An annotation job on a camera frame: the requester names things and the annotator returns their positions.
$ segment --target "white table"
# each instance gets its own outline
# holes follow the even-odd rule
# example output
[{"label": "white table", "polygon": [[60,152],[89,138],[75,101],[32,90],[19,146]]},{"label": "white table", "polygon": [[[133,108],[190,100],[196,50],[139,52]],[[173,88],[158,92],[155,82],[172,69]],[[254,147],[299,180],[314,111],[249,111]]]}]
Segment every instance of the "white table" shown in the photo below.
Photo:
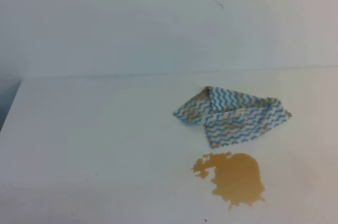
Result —
[{"label": "white table", "polygon": [[[0,133],[0,223],[335,223],[337,83],[338,68],[25,80]],[[280,98],[293,119],[211,150],[172,116],[204,86]],[[190,170],[227,151],[258,161],[265,202],[228,211]]]}]

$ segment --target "puddle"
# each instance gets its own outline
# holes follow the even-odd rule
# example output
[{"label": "puddle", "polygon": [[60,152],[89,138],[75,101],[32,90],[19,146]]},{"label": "puddle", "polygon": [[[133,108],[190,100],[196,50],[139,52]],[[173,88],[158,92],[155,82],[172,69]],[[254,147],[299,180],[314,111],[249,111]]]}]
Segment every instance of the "puddle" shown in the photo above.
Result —
[{"label": "puddle", "polygon": [[202,179],[209,174],[207,169],[214,168],[215,177],[210,181],[216,185],[212,191],[226,202],[230,201],[228,210],[240,203],[252,204],[258,200],[265,201],[261,196],[265,190],[260,181],[257,161],[248,154],[205,154],[199,158],[193,168],[196,176]]}]

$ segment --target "cloth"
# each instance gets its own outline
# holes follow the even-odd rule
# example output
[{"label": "cloth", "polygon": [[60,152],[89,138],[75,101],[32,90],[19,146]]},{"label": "cloth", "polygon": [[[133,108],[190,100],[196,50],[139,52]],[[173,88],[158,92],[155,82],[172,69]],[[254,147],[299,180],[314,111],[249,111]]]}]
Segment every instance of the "cloth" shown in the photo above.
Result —
[{"label": "cloth", "polygon": [[174,116],[186,124],[203,125],[210,147],[215,148],[258,138],[292,115],[277,98],[205,87]]}]

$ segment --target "cleaning cloth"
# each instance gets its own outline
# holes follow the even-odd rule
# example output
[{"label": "cleaning cloth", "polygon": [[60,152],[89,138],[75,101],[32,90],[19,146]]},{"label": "cleaning cloth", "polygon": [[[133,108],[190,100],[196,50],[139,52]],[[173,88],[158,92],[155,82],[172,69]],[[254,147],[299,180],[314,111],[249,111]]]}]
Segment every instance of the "cleaning cloth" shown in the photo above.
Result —
[{"label": "cleaning cloth", "polygon": [[205,87],[174,116],[186,124],[203,125],[210,147],[215,148],[258,138],[292,115],[277,98]]}]

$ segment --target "folded cloth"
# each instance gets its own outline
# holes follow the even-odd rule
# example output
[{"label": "folded cloth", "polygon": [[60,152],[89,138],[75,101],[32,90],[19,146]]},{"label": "folded cloth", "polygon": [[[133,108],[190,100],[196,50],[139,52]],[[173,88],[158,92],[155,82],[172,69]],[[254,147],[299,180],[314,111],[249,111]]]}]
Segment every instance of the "folded cloth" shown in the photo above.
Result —
[{"label": "folded cloth", "polygon": [[174,116],[186,124],[203,125],[210,147],[215,148],[255,139],[292,115],[277,98],[205,87]]}]

